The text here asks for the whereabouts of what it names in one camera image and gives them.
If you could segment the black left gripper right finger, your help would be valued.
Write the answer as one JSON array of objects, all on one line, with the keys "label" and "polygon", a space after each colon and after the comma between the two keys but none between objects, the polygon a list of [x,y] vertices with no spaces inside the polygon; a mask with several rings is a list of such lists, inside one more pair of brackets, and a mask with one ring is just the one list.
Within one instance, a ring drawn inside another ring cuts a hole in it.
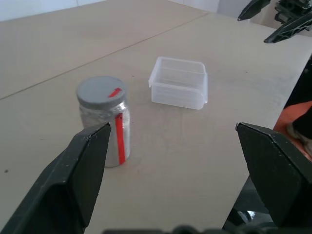
[{"label": "black left gripper right finger", "polygon": [[276,226],[312,232],[312,163],[281,133],[236,126],[251,181]]}]

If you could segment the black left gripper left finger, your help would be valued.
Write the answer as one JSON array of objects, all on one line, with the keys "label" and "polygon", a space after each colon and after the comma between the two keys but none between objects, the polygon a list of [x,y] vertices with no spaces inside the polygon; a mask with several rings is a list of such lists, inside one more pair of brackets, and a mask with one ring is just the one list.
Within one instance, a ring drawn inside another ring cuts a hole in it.
[{"label": "black left gripper left finger", "polygon": [[1,233],[84,233],[102,184],[110,131],[105,123],[76,134],[42,171]]}]

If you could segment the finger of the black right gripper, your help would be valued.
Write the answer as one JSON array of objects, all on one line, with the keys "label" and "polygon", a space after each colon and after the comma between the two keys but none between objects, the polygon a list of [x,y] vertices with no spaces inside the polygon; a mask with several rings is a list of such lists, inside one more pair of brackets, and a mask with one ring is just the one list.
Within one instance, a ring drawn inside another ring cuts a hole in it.
[{"label": "finger of the black right gripper", "polygon": [[238,16],[238,21],[249,20],[270,4],[271,0],[251,0]]},{"label": "finger of the black right gripper", "polygon": [[273,44],[290,39],[300,32],[310,29],[311,26],[311,15],[304,15],[299,18],[292,19],[276,29],[270,36],[268,36],[264,40],[264,43]]}]

